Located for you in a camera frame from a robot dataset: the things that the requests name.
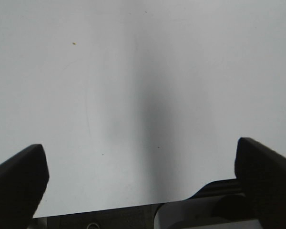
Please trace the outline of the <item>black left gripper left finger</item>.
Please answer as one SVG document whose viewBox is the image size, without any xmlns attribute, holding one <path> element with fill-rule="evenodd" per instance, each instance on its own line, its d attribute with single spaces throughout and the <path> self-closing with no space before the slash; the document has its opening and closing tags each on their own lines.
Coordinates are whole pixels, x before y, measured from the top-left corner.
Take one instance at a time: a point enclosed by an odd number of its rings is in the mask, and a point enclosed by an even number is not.
<svg viewBox="0 0 286 229">
<path fill-rule="evenodd" d="M 0 229 L 25 229 L 49 181 L 45 151 L 33 144 L 0 164 Z"/>
</svg>

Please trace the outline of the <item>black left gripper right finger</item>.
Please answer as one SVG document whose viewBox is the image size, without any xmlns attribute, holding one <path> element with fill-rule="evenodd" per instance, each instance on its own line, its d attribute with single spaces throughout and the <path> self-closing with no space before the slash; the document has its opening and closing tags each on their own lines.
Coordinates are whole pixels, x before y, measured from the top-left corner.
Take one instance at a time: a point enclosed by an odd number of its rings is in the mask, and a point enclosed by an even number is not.
<svg viewBox="0 0 286 229">
<path fill-rule="evenodd" d="M 238 140 L 235 176 L 265 229 L 286 229 L 286 158 L 249 137 Z"/>
</svg>

